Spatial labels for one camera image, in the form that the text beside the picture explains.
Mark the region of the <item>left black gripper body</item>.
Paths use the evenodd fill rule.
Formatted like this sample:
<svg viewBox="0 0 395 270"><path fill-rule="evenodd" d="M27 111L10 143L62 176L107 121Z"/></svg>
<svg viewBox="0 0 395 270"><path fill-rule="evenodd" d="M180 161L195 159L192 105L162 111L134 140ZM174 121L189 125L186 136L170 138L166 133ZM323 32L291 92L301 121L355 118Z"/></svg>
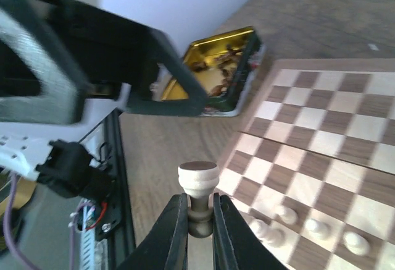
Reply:
<svg viewBox="0 0 395 270"><path fill-rule="evenodd" d="M42 124L81 121L98 88L131 86L127 110L171 115L152 100L160 65L173 67L173 47L155 28L76 0L1 0L1 120Z"/></svg>

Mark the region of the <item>light wooden chess piece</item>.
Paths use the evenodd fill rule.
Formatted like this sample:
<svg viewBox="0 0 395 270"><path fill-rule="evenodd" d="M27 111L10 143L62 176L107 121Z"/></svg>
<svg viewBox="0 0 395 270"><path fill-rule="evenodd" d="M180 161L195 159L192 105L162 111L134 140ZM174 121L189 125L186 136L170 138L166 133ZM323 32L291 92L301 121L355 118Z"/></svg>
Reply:
<svg viewBox="0 0 395 270"><path fill-rule="evenodd" d="M213 209L210 195L219 183L220 171L216 163L191 161L178 166L178 182L189 196L188 232L195 238L207 238L213 231Z"/></svg>

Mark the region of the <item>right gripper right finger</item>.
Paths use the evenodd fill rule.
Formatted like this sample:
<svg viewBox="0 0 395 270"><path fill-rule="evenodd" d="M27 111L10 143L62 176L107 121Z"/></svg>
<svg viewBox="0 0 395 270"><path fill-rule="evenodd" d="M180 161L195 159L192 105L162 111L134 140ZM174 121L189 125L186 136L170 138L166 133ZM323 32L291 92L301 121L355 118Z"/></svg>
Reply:
<svg viewBox="0 0 395 270"><path fill-rule="evenodd" d="M261 244L229 196L214 193L213 210L214 269L286 269Z"/></svg>

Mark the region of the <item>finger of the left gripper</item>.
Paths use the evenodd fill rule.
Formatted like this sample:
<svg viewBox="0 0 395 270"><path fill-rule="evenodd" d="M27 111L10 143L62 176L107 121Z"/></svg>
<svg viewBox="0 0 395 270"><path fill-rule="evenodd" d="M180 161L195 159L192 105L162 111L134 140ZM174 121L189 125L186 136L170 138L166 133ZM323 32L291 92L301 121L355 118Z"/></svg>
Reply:
<svg viewBox="0 0 395 270"><path fill-rule="evenodd" d="M207 102L207 93L195 79L193 73L178 56L160 55L159 62L166 66L171 75L183 87L188 98L166 101L144 100L137 93L131 91L126 112L149 116L194 117L200 115Z"/></svg>

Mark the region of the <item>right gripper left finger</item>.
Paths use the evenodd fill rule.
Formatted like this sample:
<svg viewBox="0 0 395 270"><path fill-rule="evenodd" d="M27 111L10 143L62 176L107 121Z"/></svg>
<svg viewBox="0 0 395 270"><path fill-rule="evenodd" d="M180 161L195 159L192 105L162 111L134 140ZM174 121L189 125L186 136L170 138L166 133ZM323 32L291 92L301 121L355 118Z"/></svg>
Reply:
<svg viewBox="0 0 395 270"><path fill-rule="evenodd" d="M188 268L188 197L171 197L151 231L118 270Z"/></svg>

